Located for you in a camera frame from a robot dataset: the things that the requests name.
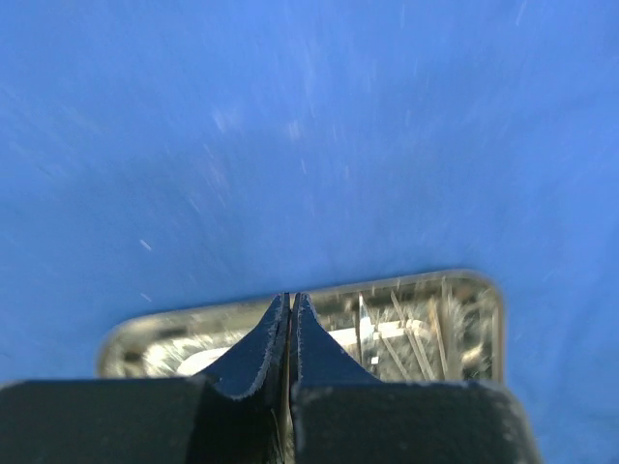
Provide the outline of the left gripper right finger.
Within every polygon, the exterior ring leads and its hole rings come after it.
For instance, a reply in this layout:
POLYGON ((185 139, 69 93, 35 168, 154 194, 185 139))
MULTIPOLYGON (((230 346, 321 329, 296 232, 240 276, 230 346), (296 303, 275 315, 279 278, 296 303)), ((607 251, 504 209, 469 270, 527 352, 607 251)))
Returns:
POLYGON ((540 463, 516 397, 486 381, 387 383, 295 297, 289 405, 299 463, 540 463))

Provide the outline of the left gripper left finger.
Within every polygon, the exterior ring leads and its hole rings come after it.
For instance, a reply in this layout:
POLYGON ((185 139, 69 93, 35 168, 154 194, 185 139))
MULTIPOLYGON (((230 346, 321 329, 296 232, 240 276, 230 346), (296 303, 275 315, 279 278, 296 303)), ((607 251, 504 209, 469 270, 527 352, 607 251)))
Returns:
POLYGON ((290 301, 189 377, 1 389, 4 463, 281 463, 290 301))

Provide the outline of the steel instrument tray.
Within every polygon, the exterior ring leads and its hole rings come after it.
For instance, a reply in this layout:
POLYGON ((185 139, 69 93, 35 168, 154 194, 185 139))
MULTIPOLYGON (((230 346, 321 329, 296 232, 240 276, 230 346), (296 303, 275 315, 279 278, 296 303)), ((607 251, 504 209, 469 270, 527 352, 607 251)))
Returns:
MULTIPOLYGON (((386 382, 428 381, 391 300, 394 291, 421 339, 435 379, 504 379, 504 304, 487 278, 450 270, 313 290, 323 329, 358 364, 359 294, 375 326, 378 364, 386 382)), ((104 378, 189 376, 206 368, 247 335, 271 300, 209 305, 146 315, 112 330, 97 362, 104 378)))

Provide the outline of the blue surgical cloth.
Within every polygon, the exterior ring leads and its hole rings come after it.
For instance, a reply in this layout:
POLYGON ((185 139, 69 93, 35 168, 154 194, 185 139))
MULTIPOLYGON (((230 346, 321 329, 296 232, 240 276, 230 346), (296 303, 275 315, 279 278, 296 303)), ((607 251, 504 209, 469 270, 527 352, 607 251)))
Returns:
POLYGON ((614 1, 5 1, 1 378, 121 321, 445 268, 548 463, 618 459, 614 1))

